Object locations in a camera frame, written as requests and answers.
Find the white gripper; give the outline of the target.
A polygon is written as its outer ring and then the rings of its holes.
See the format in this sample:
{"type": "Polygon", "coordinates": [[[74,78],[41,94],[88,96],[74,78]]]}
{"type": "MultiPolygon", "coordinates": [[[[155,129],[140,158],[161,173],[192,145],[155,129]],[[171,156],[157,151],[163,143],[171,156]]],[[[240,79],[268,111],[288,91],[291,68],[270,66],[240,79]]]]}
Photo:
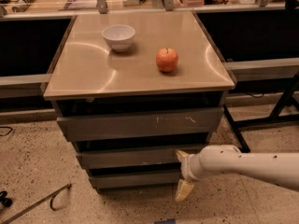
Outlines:
{"type": "Polygon", "coordinates": [[[178,161],[181,163],[180,171],[185,180],[180,179],[178,182],[175,201],[182,202],[189,196],[194,188],[194,184],[191,182],[199,181],[202,166],[198,155],[188,154],[187,152],[179,149],[176,151],[176,155],[178,161]]]}

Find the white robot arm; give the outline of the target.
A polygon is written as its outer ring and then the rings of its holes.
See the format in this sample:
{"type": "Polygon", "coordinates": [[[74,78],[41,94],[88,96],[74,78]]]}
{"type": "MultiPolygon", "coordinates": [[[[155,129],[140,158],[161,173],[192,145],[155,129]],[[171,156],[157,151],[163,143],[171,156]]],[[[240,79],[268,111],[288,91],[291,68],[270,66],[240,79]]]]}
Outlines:
{"type": "Polygon", "coordinates": [[[242,153],[232,145],[207,146],[199,153],[177,151],[181,179],[176,201],[185,200],[195,183],[213,175],[239,174],[285,189],[299,190],[298,153],[242,153]]]}

